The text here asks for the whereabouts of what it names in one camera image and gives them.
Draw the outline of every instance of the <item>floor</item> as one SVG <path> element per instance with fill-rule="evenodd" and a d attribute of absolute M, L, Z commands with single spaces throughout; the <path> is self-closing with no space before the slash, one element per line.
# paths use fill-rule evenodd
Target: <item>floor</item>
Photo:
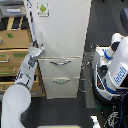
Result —
<path fill-rule="evenodd" d="M 89 27 L 86 38 L 85 54 L 92 57 L 91 45 L 108 46 L 111 36 L 115 32 L 127 35 L 120 22 L 120 12 L 128 6 L 128 1 L 105 0 L 100 3 L 92 0 Z M 76 99 L 32 98 L 26 119 L 23 124 L 26 128 L 36 128 L 45 125 L 79 125 L 82 128 L 92 128 L 91 115 L 98 117 L 103 128 L 106 118 L 101 113 L 101 104 L 93 96 L 91 89 L 90 67 L 84 66 L 81 70 L 80 88 L 86 93 L 78 91 Z"/>

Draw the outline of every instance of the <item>cabinet door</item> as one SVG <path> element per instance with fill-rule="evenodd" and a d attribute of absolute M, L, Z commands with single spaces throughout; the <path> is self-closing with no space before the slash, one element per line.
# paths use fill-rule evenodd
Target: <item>cabinet door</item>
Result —
<path fill-rule="evenodd" d="M 24 0 L 31 25 L 27 1 Z M 35 35 L 46 48 L 42 57 L 82 56 L 91 0 L 31 0 Z M 49 6 L 49 16 L 39 16 L 38 3 Z"/>
<path fill-rule="evenodd" d="M 77 97 L 79 79 L 44 79 L 43 82 L 48 99 Z"/>
<path fill-rule="evenodd" d="M 79 77 L 81 58 L 39 59 L 42 78 Z"/>

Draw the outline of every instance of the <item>robot body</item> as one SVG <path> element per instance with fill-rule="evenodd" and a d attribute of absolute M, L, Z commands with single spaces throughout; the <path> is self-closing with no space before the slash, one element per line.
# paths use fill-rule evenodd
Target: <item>robot body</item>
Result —
<path fill-rule="evenodd" d="M 1 128 L 25 128 L 22 123 L 22 115 L 27 111 L 31 103 L 31 94 L 37 60 L 44 51 L 30 44 L 29 54 L 21 63 L 14 85 L 5 92 L 2 100 Z"/>
<path fill-rule="evenodd" d="M 94 70 L 94 91 L 100 99 L 116 103 L 128 89 L 127 55 L 128 37 L 119 33 L 112 36 L 110 47 L 96 48 L 92 69 Z"/>

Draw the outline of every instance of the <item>sticker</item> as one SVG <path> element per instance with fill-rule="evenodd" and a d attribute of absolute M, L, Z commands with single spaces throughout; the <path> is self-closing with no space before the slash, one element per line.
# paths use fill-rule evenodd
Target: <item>sticker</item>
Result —
<path fill-rule="evenodd" d="M 13 69 L 12 67 L 9 67 L 9 69 Z"/>
<path fill-rule="evenodd" d="M 14 55 L 15 58 L 25 57 L 27 55 L 27 53 L 13 53 L 13 55 Z"/>
<path fill-rule="evenodd" d="M 49 16 L 49 7 L 47 2 L 37 3 L 37 10 L 38 10 L 38 16 L 44 16 L 44 17 Z"/>
<path fill-rule="evenodd" d="M 7 9 L 8 13 L 20 13 L 20 9 Z"/>
<path fill-rule="evenodd" d="M 6 57 L 6 55 L 0 55 L 0 57 Z"/>
<path fill-rule="evenodd" d="M 7 33 L 8 38 L 13 38 L 12 33 Z"/>

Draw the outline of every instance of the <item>metal handle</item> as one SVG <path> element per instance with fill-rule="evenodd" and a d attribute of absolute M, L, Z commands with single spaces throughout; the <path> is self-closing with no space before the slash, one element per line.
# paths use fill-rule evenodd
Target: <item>metal handle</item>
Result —
<path fill-rule="evenodd" d="M 64 84 L 66 82 L 70 81 L 70 79 L 57 79 L 57 80 L 52 80 L 52 82 L 55 82 L 57 84 Z"/>
<path fill-rule="evenodd" d="M 7 58 L 7 60 L 5 61 L 0 61 L 0 63 L 8 63 L 9 62 L 9 58 Z"/>
<path fill-rule="evenodd" d="M 0 91 L 5 92 L 6 90 L 3 89 L 4 85 L 1 86 Z"/>
<path fill-rule="evenodd" d="M 15 73 L 16 73 L 16 70 L 14 70 L 14 72 L 0 72 L 0 75 L 11 75 Z"/>
<path fill-rule="evenodd" d="M 65 64 L 70 63 L 70 62 L 71 62 L 71 60 L 66 60 L 66 62 L 54 62 L 54 61 L 51 61 L 50 63 L 55 64 L 55 65 L 65 65 Z"/>

